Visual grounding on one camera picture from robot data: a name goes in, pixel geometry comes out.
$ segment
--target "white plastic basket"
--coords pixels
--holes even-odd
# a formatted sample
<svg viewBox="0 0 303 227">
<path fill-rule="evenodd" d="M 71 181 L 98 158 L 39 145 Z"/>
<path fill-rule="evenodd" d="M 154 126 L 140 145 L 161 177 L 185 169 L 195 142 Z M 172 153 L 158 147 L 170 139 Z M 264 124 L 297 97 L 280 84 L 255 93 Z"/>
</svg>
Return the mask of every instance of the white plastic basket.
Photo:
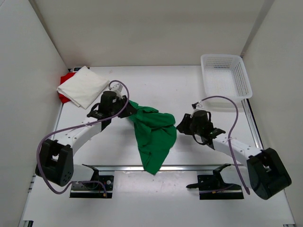
<svg viewBox="0 0 303 227">
<path fill-rule="evenodd" d="M 207 96 L 225 96 L 234 102 L 252 97 L 250 81 L 240 56 L 204 54 L 201 66 Z M 223 99 L 215 101 L 226 103 Z"/>
</svg>

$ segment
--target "white cloth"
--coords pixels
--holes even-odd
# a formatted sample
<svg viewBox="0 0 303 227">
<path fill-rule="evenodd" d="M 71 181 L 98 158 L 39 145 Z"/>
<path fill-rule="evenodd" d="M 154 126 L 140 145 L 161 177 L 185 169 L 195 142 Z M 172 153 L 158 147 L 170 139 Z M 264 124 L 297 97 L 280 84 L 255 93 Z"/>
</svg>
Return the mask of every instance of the white cloth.
<svg viewBox="0 0 303 227">
<path fill-rule="evenodd" d="M 109 80 L 97 75 L 86 66 L 61 84 L 57 91 L 69 98 L 77 107 L 87 109 L 108 85 Z"/>
</svg>

